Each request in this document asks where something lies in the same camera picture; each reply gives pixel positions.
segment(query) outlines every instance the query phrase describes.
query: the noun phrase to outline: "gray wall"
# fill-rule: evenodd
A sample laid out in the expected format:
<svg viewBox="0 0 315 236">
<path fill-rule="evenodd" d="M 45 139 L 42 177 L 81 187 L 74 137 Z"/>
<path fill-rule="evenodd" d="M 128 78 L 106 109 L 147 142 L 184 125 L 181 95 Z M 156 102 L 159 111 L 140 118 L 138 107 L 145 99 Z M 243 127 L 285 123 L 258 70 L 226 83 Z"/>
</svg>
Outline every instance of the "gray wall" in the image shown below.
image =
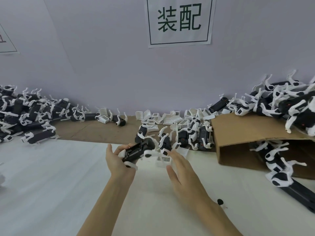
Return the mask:
<svg viewBox="0 0 315 236">
<path fill-rule="evenodd" d="M 21 52 L 0 56 L 1 83 L 128 114 L 205 107 L 265 73 L 311 79 L 314 6 L 217 0 L 212 45 L 149 49 L 143 0 L 1 0 L 0 23 Z"/>
</svg>

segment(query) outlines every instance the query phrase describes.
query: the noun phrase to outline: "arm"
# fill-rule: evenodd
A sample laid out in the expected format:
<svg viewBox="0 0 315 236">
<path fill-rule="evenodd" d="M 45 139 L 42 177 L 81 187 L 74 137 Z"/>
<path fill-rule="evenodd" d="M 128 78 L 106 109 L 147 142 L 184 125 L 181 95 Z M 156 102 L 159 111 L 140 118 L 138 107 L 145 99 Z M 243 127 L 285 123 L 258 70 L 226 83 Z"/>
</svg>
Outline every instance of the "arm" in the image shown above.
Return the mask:
<svg viewBox="0 0 315 236">
<path fill-rule="evenodd" d="M 207 194 L 189 161 L 176 151 L 171 151 L 178 174 L 171 166 L 167 173 L 179 200 L 194 211 L 214 236 L 242 236 L 223 209 Z"/>
<path fill-rule="evenodd" d="M 112 145 L 106 149 L 106 162 L 111 178 L 86 218 L 77 236 L 111 236 L 118 214 L 135 177 L 136 170 L 127 168 L 118 154 L 132 144 L 119 146 L 113 153 Z"/>
</svg>

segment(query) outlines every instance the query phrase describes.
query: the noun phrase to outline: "forearm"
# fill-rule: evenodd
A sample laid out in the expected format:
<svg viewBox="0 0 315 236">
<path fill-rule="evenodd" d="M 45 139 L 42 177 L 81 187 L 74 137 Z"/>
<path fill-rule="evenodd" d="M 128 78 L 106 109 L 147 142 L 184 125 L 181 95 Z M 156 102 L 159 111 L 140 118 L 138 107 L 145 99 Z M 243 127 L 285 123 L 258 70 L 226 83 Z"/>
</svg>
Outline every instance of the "forearm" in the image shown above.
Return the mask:
<svg viewBox="0 0 315 236">
<path fill-rule="evenodd" d="M 131 182 L 111 177 L 77 236 L 111 236 Z"/>
<path fill-rule="evenodd" d="M 214 236 L 242 236 L 224 210 L 211 199 L 198 206 L 197 214 Z"/>
</svg>

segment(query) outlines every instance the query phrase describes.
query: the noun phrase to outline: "paper sign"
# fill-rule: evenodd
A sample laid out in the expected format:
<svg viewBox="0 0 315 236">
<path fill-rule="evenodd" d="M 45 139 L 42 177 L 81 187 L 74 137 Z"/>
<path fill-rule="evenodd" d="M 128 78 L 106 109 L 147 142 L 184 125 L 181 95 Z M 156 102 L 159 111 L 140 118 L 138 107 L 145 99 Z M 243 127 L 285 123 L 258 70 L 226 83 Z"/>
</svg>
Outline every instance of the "paper sign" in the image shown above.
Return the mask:
<svg viewBox="0 0 315 236">
<path fill-rule="evenodd" d="M 145 0 L 149 47 L 211 43 L 216 0 Z"/>
<path fill-rule="evenodd" d="M 10 38 L 0 24 L 0 54 L 18 53 Z"/>
</svg>

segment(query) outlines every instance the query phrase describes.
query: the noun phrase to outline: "white table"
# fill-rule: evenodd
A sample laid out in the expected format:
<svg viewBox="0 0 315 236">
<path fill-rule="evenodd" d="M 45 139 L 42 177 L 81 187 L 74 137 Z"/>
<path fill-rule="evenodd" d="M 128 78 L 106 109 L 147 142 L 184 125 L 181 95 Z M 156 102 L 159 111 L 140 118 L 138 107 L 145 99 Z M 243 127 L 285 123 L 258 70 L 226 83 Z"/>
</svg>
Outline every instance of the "white table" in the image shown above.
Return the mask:
<svg viewBox="0 0 315 236">
<path fill-rule="evenodd" d="M 31 146 L 18 138 L 0 144 L 0 172 L 6 176 L 0 187 L 0 235 L 75 236 L 110 177 L 106 147 L 64 140 Z M 215 153 L 189 151 L 187 159 L 210 197 L 224 200 L 244 235 L 314 235 L 315 215 L 263 172 L 221 166 Z M 154 161 L 139 161 L 113 235 L 209 235 L 179 205 L 166 170 Z M 315 181 L 298 181 L 315 191 Z"/>
</svg>

